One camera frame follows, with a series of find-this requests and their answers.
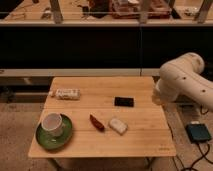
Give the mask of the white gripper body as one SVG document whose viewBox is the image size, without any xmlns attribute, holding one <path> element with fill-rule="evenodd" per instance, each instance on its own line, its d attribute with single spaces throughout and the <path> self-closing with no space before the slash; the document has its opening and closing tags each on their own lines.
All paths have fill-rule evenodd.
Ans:
<svg viewBox="0 0 213 171">
<path fill-rule="evenodd" d="M 162 79 L 159 79 L 152 94 L 152 101 L 157 105 L 163 105 L 168 102 L 174 102 L 179 95 L 179 92 L 166 84 Z"/>
</svg>

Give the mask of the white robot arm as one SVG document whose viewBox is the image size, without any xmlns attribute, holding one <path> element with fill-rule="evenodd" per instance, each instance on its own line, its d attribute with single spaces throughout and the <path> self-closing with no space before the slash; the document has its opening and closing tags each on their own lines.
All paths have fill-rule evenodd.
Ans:
<svg viewBox="0 0 213 171">
<path fill-rule="evenodd" d="M 201 76 L 204 67 L 203 58 L 192 52 L 164 63 L 153 87 L 153 102 L 174 102 L 183 94 L 213 112 L 213 82 Z"/>
</svg>

